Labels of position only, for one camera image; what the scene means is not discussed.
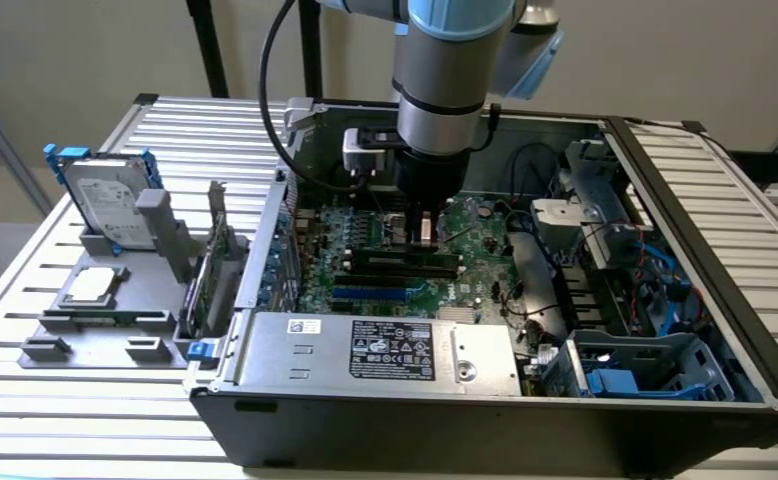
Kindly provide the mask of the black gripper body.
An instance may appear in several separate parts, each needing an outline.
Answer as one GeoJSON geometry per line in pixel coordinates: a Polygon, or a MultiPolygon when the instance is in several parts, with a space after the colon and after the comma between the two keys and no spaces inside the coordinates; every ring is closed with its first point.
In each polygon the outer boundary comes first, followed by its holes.
{"type": "Polygon", "coordinates": [[[406,148],[397,154],[397,163],[397,186],[409,200],[422,206],[438,206],[465,185],[470,150],[443,156],[406,148]]]}

